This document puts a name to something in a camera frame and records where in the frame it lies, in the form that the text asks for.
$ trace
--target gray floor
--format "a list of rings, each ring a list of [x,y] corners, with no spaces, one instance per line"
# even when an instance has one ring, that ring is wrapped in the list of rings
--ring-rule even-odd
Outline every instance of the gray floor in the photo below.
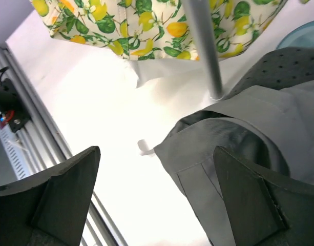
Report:
[[[0,186],[17,180],[15,173],[9,163],[8,156],[0,141]]]

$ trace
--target white tabletop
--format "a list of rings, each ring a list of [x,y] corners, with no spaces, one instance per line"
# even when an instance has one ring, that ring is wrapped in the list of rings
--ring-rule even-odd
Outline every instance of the white tabletop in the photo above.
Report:
[[[234,83],[296,27],[314,20],[314,0],[289,0],[242,55],[220,63]],[[154,146],[181,117],[208,105],[201,70],[155,79],[135,89],[136,75],[111,51],[51,39],[33,12],[7,41],[73,153],[97,145],[102,159],[95,192],[129,245],[209,245],[186,198]]]

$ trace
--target light blue dish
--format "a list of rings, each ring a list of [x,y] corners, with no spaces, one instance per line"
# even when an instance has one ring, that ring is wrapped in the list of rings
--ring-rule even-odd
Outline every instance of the light blue dish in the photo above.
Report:
[[[279,43],[276,49],[285,47],[314,48],[314,21],[306,23],[290,32]]]

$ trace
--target lemon print fabric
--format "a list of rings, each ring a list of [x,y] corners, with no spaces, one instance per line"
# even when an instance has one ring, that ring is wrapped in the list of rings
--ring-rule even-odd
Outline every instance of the lemon print fabric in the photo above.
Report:
[[[208,0],[220,58],[244,52],[287,0]],[[309,0],[300,0],[305,4]],[[53,38],[130,60],[199,60],[180,0],[30,0]]]

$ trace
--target metal pole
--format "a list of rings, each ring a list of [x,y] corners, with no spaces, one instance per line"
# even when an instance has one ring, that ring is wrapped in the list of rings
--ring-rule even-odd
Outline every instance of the metal pole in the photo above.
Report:
[[[209,0],[182,0],[182,4],[199,58],[207,75],[210,96],[214,100],[220,100],[224,92]]]

